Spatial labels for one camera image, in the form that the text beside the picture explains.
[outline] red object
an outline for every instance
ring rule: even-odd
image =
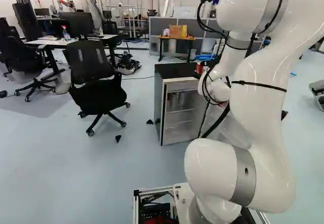
[[[176,224],[178,222],[174,221],[174,220],[167,220],[167,219],[163,219],[162,216],[157,216],[157,217],[154,217],[150,220],[146,220],[144,222],[145,224]]]
[[[203,71],[204,71],[204,66],[202,66],[202,65],[200,64],[200,62],[197,62],[197,66],[196,66],[196,73],[197,73],[197,74],[202,74]]]

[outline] silver joint ring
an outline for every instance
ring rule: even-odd
[[[265,8],[264,14],[260,20],[259,25],[253,33],[260,34],[260,33],[271,33],[274,31],[274,29],[278,26],[280,23],[282,17],[284,16],[284,13],[286,11],[288,4],[288,0],[282,0],[280,4],[280,0],[268,0],[267,6]],[[275,17],[275,19],[271,22],[273,19],[277,9],[279,7],[278,13]]]

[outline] computer monitor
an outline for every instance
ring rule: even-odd
[[[49,16],[50,9],[34,9],[35,14],[38,16]]]
[[[12,4],[15,15],[18,20],[27,41],[34,41],[43,36],[41,28],[38,26],[34,10],[31,10],[29,4]]]
[[[63,19],[53,19],[52,20],[52,35],[54,35],[57,38],[63,38],[63,25],[66,26],[66,31],[67,33],[71,34],[70,30],[70,22],[68,20],[63,20]]]
[[[77,38],[79,35],[92,34],[94,24],[91,13],[61,12],[60,18],[70,24],[70,35]]]

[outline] gray partition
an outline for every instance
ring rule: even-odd
[[[197,39],[192,42],[192,48],[197,49],[196,54],[200,54],[201,47],[203,45],[203,39]],[[188,54],[189,42],[186,40],[177,40],[176,53]]]
[[[150,17],[150,35],[162,35],[163,30],[169,28],[169,25],[176,25],[177,19],[174,18],[162,18]]]
[[[223,31],[223,29],[218,25],[216,19],[208,18],[207,20],[203,19],[202,21],[210,28],[222,32],[226,36],[228,35],[228,32]],[[196,41],[192,44],[192,48],[197,49],[196,54],[211,54],[215,41],[219,43],[219,39],[222,37],[218,33],[208,32],[201,29],[195,18],[177,19],[170,17],[149,17],[150,55],[159,54],[160,39],[158,39],[157,36],[161,35],[164,29],[169,28],[169,25],[187,25],[187,33],[196,38]],[[260,45],[260,42],[254,42],[252,51],[258,51]],[[164,56],[185,57],[188,54],[188,42],[182,40],[165,42],[163,44],[163,53]]]
[[[179,19],[178,25],[187,25],[187,33],[195,38],[203,38],[205,31],[198,25],[197,20],[194,19]]]
[[[210,28],[216,30],[216,31],[219,31],[221,33],[224,33],[225,35],[227,35],[228,32],[224,31],[217,23],[217,20],[216,19],[209,19],[208,20],[208,23],[207,23],[207,26],[209,26]],[[218,33],[215,33],[215,32],[208,32],[206,31],[206,38],[221,38],[222,35],[221,34],[218,34]]]

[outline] white desk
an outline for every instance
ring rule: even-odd
[[[118,35],[103,35],[103,38],[90,37],[88,39],[91,40],[91,41],[108,40],[108,39],[113,38],[115,36],[118,36]],[[51,45],[54,48],[65,48],[69,43],[73,43],[73,42],[76,42],[76,41],[77,40],[72,40],[72,41],[67,42],[64,39],[56,40],[56,41],[38,39],[38,40],[35,40],[35,41],[26,42],[25,44],[27,44],[27,45],[35,45],[35,46]]]
[[[118,35],[103,35],[103,38],[91,37],[91,38],[88,38],[88,40],[91,40],[91,41],[106,41],[106,40],[109,40],[111,38],[114,38],[115,36],[118,36]],[[68,44],[76,42],[76,41],[78,41],[78,40],[72,40],[72,41],[67,42],[64,39],[60,39],[60,40],[56,40],[56,41],[38,39],[38,40],[35,40],[35,41],[26,42],[25,44],[30,45],[30,46],[50,45],[50,46],[52,46],[54,48],[66,49],[66,46]],[[114,56],[114,47],[115,47],[115,45],[113,44],[112,46],[110,46],[109,42],[108,42],[108,45],[109,45],[109,53],[111,55],[111,62],[115,66],[115,56]],[[56,65],[56,62],[55,62],[55,59],[53,57],[51,49],[50,48],[46,49],[46,53],[50,57],[50,60],[53,61],[52,62],[52,68],[54,70],[54,73],[58,73],[58,68],[57,68],[57,65]]]

